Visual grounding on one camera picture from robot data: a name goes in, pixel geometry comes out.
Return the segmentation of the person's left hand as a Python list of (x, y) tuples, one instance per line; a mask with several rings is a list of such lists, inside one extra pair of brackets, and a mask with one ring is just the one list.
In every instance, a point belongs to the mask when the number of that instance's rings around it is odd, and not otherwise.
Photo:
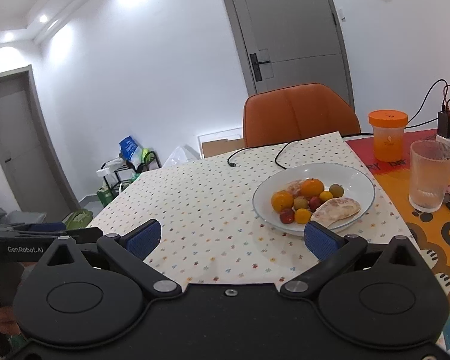
[(19, 336), (21, 334), (11, 306), (0, 307), (0, 333), (8, 336)]

